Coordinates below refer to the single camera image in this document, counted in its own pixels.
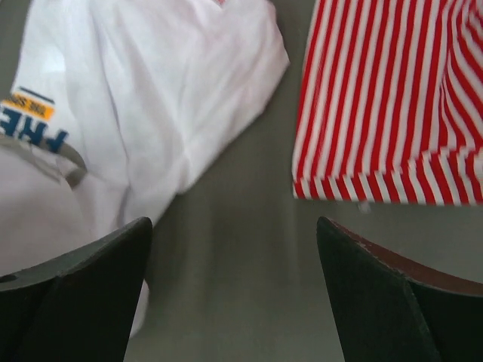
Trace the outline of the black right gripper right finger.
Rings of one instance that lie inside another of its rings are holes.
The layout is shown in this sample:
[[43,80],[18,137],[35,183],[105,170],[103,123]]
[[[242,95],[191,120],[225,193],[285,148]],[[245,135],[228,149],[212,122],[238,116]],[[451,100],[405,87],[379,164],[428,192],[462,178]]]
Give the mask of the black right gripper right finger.
[[480,361],[482,285],[422,265],[331,219],[317,245],[346,361]]

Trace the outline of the white printed tank top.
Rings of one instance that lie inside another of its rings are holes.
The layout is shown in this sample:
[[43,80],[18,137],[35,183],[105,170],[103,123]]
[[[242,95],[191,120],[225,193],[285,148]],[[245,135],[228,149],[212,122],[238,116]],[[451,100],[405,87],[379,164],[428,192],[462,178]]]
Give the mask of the white printed tank top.
[[159,220],[288,64],[269,1],[33,1],[1,102],[1,273]]

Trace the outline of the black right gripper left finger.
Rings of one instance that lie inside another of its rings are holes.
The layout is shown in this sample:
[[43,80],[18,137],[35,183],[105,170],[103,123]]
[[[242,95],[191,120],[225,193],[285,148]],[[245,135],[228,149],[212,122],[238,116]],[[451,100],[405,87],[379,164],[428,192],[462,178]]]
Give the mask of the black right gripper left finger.
[[122,361],[152,222],[142,217],[77,250],[1,277],[3,361]]

